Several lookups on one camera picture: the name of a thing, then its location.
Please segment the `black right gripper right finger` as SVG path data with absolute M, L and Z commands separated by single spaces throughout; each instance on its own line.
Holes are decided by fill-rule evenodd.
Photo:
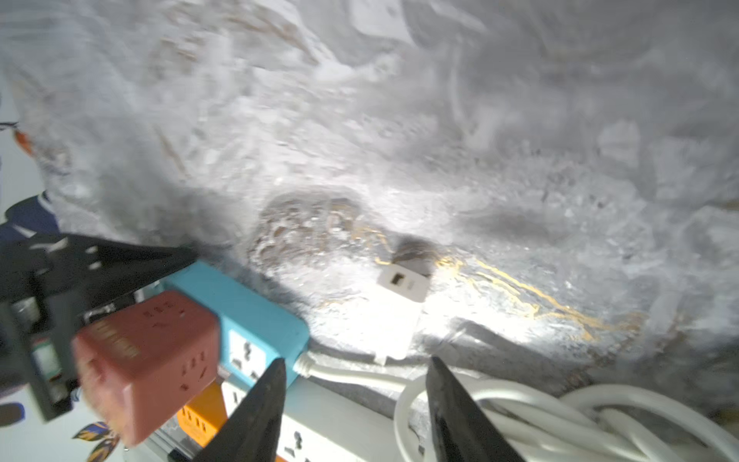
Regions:
M 433 356 L 425 379 L 438 461 L 523 462 L 444 361 Z

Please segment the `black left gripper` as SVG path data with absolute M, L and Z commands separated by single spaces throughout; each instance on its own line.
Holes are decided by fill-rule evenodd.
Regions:
M 46 421 L 73 410 L 78 375 L 71 341 L 81 300 L 113 300 L 192 265 L 190 248 L 138 246 L 73 234 L 42 234 L 1 246 L 1 327 Z M 15 304 L 31 300 L 27 326 Z

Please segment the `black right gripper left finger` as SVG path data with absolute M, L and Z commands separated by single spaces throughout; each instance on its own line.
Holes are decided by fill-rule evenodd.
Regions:
M 193 462 L 273 462 L 286 400 L 283 358 L 273 360 L 231 417 Z

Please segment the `white power strip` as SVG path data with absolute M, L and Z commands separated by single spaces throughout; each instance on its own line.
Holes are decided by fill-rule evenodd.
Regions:
M 277 455 L 286 461 L 401 461 L 392 421 L 307 379 L 287 389 Z

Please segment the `teal power strip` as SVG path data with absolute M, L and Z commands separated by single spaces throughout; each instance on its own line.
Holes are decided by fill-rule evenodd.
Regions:
M 163 285 L 216 314 L 221 365 L 238 380 L 254 385 L 278 358 L 285 362 L 287 384 L 296 380 L 294 363 L 310 341 L 305 321 L 202 261 L 166 277 Z

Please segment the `brown cube adapter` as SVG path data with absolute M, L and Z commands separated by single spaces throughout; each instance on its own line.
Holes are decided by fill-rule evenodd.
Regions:
M 71 348 L 84 399 L 134 447 L 216 379 L 221 325 L 165 291 L 81 328 Z

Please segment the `small white usb charger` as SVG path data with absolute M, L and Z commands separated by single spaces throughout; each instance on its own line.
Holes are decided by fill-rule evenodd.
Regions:
M 376 365 L 407 356 L 430 293 L 431 275 L 430 264 L 421 258 L 392 261 L 380 271 L 362 320 Z

